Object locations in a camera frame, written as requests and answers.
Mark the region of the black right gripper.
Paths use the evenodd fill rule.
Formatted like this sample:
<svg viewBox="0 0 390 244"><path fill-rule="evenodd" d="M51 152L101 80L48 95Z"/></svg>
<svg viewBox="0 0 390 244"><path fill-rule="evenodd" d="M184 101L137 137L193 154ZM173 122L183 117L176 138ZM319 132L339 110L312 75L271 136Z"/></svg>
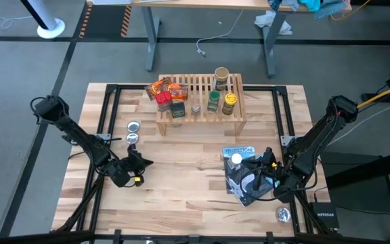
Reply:
<svg viewBox="0 0 390 244"><path fill-rule="evenodd" d="M253 190L258 191L262 179L266 179L271 185L279 185L283 171L280 161L276 160L272 148L267 147L264 153L257 159L244 159L242 165L248 170L254 170Z"/></svg>

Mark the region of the black Netgear switch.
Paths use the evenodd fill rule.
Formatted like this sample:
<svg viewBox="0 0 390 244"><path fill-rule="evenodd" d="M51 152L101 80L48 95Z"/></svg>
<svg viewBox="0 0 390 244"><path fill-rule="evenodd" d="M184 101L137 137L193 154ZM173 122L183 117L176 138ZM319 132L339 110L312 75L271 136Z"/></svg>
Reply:
<svg viewBox="0 0 390 244"><path fill-rule="evenodd" d="M330 229L338 229L339 221L336 207L332 203L313 202L311 203L317 217Z"/></svg>

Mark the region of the tan-lid furikake jar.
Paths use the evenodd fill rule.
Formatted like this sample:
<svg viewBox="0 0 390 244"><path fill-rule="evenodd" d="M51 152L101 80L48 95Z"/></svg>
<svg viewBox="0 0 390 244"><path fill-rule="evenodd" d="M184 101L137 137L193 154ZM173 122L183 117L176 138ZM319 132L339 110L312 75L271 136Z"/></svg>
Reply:
<svg viewBox="0 0 390 244"><path fill-rule="evenodd" d="M214 87L217 91L222 91L227 87L229 70L225 67L218 67L214 72Z"/></svg>

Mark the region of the Yellowstone booklet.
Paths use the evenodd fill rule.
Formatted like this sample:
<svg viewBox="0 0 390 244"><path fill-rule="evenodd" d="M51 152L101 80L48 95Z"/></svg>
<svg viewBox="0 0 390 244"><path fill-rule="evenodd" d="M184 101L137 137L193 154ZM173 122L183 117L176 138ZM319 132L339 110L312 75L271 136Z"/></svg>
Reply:
<svg viewBox="0 0 390 244"><path fill-rule="evenodd" d="M244 174L249 172L245 166L240 166L239 170L231 169L229 165L229 160L234 153L239 153L242 155L242 160L244 159L255 159L255 148L253 146L243 146L243 147L225 147L222 149L222 158L225 168L225 181L227 184L227 192L234 193L236 196L242 197L242 192L240 190L240 182Z"/></svg>
<svg viewBox="0 0 390 244"><path fill-rule="evenodd" d="M240 190L242 197L236 196L243 207L248 207L254 201L269 201L269 199L262 199L264 195L273 190L279 185L271 185L265 178L262 179L262 184L258 191L253 190L254 170L250 170L242 177L240 182Z"/></svg>

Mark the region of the blue cloth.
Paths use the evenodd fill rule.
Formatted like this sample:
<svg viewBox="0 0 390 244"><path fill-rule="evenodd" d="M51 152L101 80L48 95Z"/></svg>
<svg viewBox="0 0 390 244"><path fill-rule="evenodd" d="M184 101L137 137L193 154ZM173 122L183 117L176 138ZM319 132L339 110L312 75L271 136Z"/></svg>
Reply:
<svg viewBox="0 0 390 244"><path fill-rule="evenodd" d="M296 12L303 5L310 12L314 12L315 19L337 14L347 7L347 0L267 0L267 2L274 11L278 11L281 6L286 6Z"/></svg>

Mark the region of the black aluminium table frame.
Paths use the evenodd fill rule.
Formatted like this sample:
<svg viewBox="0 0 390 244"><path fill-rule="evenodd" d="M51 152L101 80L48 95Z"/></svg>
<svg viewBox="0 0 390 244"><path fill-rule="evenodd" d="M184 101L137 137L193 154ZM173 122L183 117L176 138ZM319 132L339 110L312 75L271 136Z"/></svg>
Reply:
<svg viewBox="0 0 390 244"><path fill-rule="evenodd" d="M96 174L78 147L68 162L53 220L54 229L84 232L99 240L254 241L325 243L298 202L288 204L290 222L278 221L279 201L249 207L226 192L221 151L225 146L270 146L281 153L280 137L293 130L293 117L308 111L299 85L243 87L248 122L240 136L234 127L169 128L162 136L156 113L142 85L92 83L87 89L80 124L91 133L111 135L110 146L127 154L127 123L140 122L137 149L152 160L140 187L119 188Z"/></svg>

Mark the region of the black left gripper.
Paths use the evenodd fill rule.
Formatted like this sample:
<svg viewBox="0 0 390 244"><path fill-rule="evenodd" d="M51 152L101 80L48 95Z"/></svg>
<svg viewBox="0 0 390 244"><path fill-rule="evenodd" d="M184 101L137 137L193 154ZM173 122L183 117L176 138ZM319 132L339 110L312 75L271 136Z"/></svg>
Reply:
<svg viewBox="0 0 390 244"><path fill-rule="evenodd" d="M128 146L127 157L120 159L115 153L112 153L112 156L114 157L112 181L116 186L126 185L131 176L144 174L145 169L154 163L149 159L144 159L134 144Z"/></svg>

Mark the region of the wooden slatted shelf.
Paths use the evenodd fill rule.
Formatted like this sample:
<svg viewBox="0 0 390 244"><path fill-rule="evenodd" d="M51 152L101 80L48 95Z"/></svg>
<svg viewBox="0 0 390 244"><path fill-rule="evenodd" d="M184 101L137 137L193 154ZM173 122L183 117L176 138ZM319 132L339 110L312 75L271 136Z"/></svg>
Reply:
<svg viewBox="0 0 390 244"><path fill-rule="evenodd" d="M159 76L160 79L165 77L170 77L174 83L187 85L189 92L188 99L185 101L185 117L173 119L169 110L167 112L157 112L156 124L161 135L166 134L168 125L189 123L232 123L235 129L234 134L236 136L240 135L247 122L244 89L240 74L232 73L229 75L227 87L221 92L217 112L212 112L207 109L209 93L214 88L213 74L171 74ZM235 93L238 100L234 106L233 113L231 115L224 115L221 109L224 96L229 92ZM198 103L201 106L201 112L198 116L192 115L191 107L194 103Z"/></svg>

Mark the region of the red-lid smoked paprika tin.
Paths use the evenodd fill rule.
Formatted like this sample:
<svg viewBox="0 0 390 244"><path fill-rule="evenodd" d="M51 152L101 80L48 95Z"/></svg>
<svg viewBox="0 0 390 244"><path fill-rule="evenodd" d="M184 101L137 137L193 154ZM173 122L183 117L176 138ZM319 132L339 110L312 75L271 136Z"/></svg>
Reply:
<svg viewBox="0 0 390 244"><path fill-rule="evenodd" d="M156 95L156 103L158 104L158 110L165 112L170 109L173 98L169 91L162 91Z"/></svg>

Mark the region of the white-lid sesame jar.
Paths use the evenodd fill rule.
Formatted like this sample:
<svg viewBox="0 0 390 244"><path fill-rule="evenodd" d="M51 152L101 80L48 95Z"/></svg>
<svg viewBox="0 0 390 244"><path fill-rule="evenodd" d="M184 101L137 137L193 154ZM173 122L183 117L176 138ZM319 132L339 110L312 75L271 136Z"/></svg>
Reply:
<svg viewBox="0 0 390 244"><path fill-rule="evenodd" d="M242 155L239 153L234 153L230 160L229 165L231 169L239 170L242 162Z"/></svg>

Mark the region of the green-lid spice jar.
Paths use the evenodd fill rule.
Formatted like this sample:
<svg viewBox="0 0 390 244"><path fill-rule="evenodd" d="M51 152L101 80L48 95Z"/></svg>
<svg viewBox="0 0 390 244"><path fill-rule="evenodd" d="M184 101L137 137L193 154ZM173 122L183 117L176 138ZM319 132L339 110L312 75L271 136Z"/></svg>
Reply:
<svg viewBox="0 0 390 244"><path fill-rule="evenodd" d="M210 91L207 109L212 112L217 112L219 99L220 93L218 91Z"/></svg>

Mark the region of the small orange-rimmed round tin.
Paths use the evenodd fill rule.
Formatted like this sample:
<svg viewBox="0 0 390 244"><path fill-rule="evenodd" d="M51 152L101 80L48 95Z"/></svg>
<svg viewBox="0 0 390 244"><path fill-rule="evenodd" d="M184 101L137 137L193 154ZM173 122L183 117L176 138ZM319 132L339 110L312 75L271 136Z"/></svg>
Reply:
<svg viewBox="0 0 390 244"><path fill-rule="evenodd" d="M290 222L291 220L290 210L285 207L278 208L276 211L276 217L279 222L283 222L283 223Z"/></svg>

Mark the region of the white cloth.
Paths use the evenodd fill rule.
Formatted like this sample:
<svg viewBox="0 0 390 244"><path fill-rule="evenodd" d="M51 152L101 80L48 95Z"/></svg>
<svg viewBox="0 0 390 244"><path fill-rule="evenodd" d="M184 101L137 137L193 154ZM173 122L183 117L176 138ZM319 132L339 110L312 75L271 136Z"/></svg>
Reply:
<svg viewBox="0 0 390 244"><path fill-rule="evenodd" d="M276 15L277 15L276 12L267 10L265 14L255 17L254 24L259 28L263 28L263 27L270 28L274 22L274 18L276 17ZM293 32L291 31L291 25L284 20L280 28L279 35L287 36L292 34Z"/></svg>

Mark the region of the yellow-lid crunchy onion jar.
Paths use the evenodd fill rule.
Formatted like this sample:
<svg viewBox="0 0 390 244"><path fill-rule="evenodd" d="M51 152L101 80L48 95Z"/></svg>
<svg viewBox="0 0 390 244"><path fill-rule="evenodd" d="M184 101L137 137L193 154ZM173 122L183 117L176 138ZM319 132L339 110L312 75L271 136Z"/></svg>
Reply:
<svg viewBox="0 0 390 244"><path fill-rule="evenodd" d="M235 93L227 93L224 97L222 113L224 115L231 115L234 111L234 106L237 103L238 97Z"/></svg>

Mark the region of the white tower fan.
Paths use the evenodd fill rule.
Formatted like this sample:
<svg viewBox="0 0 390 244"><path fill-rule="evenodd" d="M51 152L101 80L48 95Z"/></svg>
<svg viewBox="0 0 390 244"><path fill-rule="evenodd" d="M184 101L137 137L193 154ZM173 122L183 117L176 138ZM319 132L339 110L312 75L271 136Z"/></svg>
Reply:
<svg viewBox="0 0 390 244"><path fill-rule="evenodd" d="M55 17L46 7L43 0L20 0L37 24L37 34L43 39L55 39L65 30L63 20Z"/></svg>

